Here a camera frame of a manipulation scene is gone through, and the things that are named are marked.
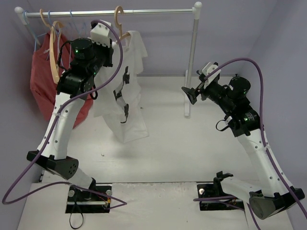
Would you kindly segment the white t shirt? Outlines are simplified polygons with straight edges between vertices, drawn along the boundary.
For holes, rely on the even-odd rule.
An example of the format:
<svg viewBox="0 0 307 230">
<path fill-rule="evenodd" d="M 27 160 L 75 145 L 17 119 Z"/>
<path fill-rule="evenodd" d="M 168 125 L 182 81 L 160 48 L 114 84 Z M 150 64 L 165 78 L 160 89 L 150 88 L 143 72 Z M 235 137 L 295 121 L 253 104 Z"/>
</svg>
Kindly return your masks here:
<svg viewBox="0 0 307 230">
<path fill-rule="evenodd" d="M 94 78 L 99 87 L 116 74 L 108 85 L 98 90 L 98 98 L 94 101 L 94 116 L 103 117 L 122 143 L 149 135 L 141 113 L 141 87 L 137 81 L 137 75 L 143 72 L 143 58 L 148 55 L 141 34 L 137 31 L 129 31 L 129 34 L 122 40 L 123 61 L 119 71 L 116 69 L 120 50 L 114 43 L 113 66 L 102 67 Z"/>
</svg>

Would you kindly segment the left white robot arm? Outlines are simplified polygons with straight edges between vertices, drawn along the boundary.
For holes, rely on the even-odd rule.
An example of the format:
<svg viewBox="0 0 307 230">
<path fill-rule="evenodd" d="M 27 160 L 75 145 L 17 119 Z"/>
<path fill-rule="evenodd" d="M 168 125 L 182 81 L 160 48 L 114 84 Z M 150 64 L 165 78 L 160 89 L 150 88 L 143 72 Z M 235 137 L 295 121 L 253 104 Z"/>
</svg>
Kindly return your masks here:
<svg viewBox="0 0 307 230">
<path fill-rule="evenodd" d="M 96 181 L 80 169 L 77 159 L 67 155 L 68 142 L 78 113 L 90 90 L 95 88 L 95 76 L 102 67 L 113 66 L 113 48 L 112 44 L 100 44 L 89 38 L 78 38 L 70 44 L 74 58 L 57 84 L 47 131 L 37 149 L 29 151 L 26 158 L 78 186 L 79 196 L 90 201 L 96 195 Z"/>
</svg>

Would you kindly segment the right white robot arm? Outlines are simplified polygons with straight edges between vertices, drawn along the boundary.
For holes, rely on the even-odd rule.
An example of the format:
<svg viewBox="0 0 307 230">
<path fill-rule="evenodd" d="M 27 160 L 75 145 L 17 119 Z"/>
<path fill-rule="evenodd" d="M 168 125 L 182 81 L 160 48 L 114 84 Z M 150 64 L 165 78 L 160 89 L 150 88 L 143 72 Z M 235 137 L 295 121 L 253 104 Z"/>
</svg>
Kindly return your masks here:
<svg viewBox="0 0 307 230">
<path fill-rule="evenodd" d="M 220 85 L 215 78 L 209 85 L 202 82 L 195 89 L 182 87 L 182 90 L 192 104 L 196 103 L 197 96 L 201 96 L 202 100 L 210 99 L 221 108 L 225 113 L 226 128 L 231 129 L 244 148 L 260 181 L 256 186 L 231 173 L 218 172 L 213 180 L 211 199 L 234 196 L 250 205 L 259 219 L 266 219 L 296 204 L 293 196 L 302 200 L 305 194 L 300 188 L 285 186 L 285 178 L 275 170 L 277 165 L 272 165 L 273 154 L 267 153 L 269 145 L 261 133 L 260 116 L 246 97 L 250 87 L 247 79 L 234 77 L 228 85 Z"/>
</svg>

